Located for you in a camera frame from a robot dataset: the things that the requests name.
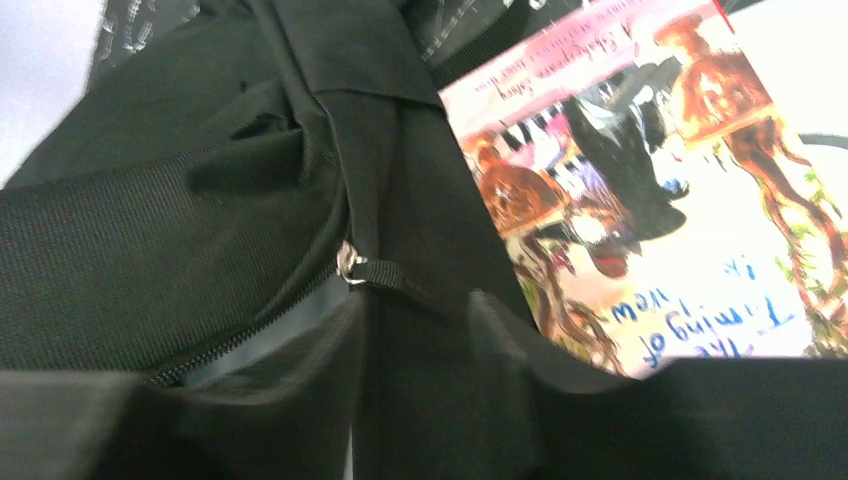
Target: pink banner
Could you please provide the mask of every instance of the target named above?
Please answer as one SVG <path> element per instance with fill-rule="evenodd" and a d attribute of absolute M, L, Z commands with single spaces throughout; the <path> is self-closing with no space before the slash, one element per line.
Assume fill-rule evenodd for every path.
<path fill-rule="evenodd" d="M 572 13 L 441 91 L 455 135 L 501 130 L 604 80 L 653 47 L 659 26 L 683 14 L 720 14 L 712 0 L 701 3 L 601 0 Z"/>

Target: zipper teeth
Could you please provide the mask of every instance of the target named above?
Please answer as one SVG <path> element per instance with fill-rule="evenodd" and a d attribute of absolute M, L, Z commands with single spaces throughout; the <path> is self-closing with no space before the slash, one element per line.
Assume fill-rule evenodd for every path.
<path fill-rule="evenodd" d="M 158 387 L 169 387 L 177 383 L 180 380 L 180 377 L 183 376 L 183 374 L 199 367 L 208 365 L 214 362 L 215 360 L 218 360 L 219 358 L 223 357 L 224 355 L 232 352 L 233 350 L 244 344 L 246 341 L 250 340 L 257 334 L 265 330 L 267 327 L 271 326 L 280 317 L 282 317 L 283 315 L 288 313 L 292 308 L 294 308 L 295 305 L 297 305 L 306 297 L 311 295 L 315 290 L 318 289 L 318 287 L 321 286 L 322 283 L 324 283 L 324 281 L 330 278 L 330 276 L 335 271 L 335 268 L 335 262 L 327 264 L 324 270 L 317 276 L 313 277 L 312 280 L 310 280 L 309 283 L 306 285 L 306 287 L 301 290 L 301 293 L 297 295 L 297 297 L 292 300 L 288 307 L 286 307 L 286 309 L 276 317 L 256 325 L 251 325 L 250 327 L 242 330 L 241 332 L 229 337 L 227 340 L 215 346 L 214 348 L 211 348 L 210 350 L 207 350 L 206 352 L 200 355 L 192 357 L 191 359 L 186 360 L 185 362 L 180 363 L 176 366 L 159 371 L 157 374 L 150 377 L 149 381 Z"/>

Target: illustration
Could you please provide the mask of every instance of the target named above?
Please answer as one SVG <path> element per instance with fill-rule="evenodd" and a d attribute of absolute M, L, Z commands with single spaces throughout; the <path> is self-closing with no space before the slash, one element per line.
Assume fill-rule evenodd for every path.
<path fill-rule="evenodd" d="M 713 2 L 593 2 L 441 94 L 540 333 L 572 355 L 633 377 L 848 356 L 826 160 Z"/>

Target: booklet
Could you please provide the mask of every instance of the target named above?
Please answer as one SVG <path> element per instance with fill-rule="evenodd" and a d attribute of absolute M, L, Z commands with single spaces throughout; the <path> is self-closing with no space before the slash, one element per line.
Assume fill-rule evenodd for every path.
<path fill-rule="evenodd" d="M 713 1 L 592 2 L 441 97 L 552 342 L 631 377 L 848 355 L 848 228 L 812 168 L 833 166 Z"/>

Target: black backpack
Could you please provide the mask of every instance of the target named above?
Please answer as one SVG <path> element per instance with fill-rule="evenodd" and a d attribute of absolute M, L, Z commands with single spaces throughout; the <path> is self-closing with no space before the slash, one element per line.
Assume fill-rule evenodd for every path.
<path fill-rule="evenodd" d="M 733 456 L 783 438 L 786 384 L 705 422 L 716 363 L 637 383 L 538 335 L 437 95 L 529 5 L 422 62 L 405 3 L 201 2 L 33 152 L 0 191 L 3 476 L 338 479 L 349 443 L 357 480 L 789 472 Z"/>

